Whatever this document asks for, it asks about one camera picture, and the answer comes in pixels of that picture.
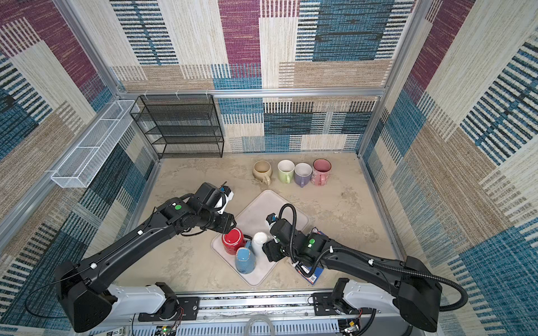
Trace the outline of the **white mug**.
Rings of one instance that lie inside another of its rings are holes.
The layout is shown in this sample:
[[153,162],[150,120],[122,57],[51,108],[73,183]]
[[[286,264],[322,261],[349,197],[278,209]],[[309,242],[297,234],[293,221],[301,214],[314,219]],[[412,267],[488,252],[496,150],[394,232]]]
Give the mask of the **white mug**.
[[257,232],[253,238],[252,238],[252,250],[255,254],[255,256],[262,257],[263,256],[263,245],[269,240],[270,238],[265,232]]

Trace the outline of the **beige speckled ceramic mug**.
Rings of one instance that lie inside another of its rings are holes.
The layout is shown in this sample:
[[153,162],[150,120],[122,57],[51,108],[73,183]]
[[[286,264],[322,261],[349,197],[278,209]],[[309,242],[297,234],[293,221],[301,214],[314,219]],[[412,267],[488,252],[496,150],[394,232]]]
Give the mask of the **beige speckled ceramic mug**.
[[260,160],[256,162],[253,166],[252,173],[256,180],[270,186],[273,170],[268,161]]

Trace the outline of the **light green mug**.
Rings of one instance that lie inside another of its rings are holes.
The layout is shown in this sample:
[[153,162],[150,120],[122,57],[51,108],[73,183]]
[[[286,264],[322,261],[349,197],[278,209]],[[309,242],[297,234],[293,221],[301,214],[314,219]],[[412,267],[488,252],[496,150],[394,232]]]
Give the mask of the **light green mug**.
[[278,179],[285,184],[294,180],[295,164],[290,160],[281,160],[277,165]]

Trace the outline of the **lavender purple mug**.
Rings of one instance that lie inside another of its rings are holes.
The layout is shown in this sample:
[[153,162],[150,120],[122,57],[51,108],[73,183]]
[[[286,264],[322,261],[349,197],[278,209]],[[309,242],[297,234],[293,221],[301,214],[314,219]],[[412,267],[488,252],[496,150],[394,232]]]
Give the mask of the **lavender purple mug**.
[[295,183],[301,188],[305,187],[310,183],[312,172],[312,167],[308,163],[298,163],[294,169]]

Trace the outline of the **pink cartoon mug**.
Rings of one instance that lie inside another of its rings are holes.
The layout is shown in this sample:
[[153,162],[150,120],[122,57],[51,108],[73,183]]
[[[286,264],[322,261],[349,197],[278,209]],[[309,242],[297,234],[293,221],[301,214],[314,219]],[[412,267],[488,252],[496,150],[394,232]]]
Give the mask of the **pink cartoon mug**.
[[325,186],[329,180],[331,163],[324,158],[316,159],[312,164],[311,182],[315,186]]

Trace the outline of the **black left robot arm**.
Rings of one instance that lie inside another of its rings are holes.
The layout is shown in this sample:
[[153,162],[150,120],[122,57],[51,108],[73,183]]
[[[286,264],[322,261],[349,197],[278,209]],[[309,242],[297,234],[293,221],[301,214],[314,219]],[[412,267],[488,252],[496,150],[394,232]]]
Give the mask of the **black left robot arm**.
[[174,197],[157,207],[142,224],[112,245],[77,264],[67,260],[54,271],[58,302],[77,333],[109,317],[145,314],[161,321],[179,318],[175,292],[165,283],[121,287],[114,281],[157,246],[191,235],[193,228],[227,234],[237,225],[225,211],[233,192],[227,185],[204,182],[195,193]]

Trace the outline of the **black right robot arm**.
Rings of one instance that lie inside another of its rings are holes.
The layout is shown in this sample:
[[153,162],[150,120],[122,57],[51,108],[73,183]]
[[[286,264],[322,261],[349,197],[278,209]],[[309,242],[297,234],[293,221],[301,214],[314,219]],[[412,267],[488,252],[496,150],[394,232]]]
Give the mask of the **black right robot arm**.
[[380,310],[386,305],[411,326],[433,333],[441,312],[455,311],[468,302],[461,285],[432,274],[417,258],[381,258],[344,246],[321,232],[303,233],[296,227],[296,208],[290,203],[277,214],[269,214],[266,221],[272,237],[262,251],[268,261],[289,258],[305,278],[319,269],[347,275],[337,281],[331,294],[332,307],[339,313]]

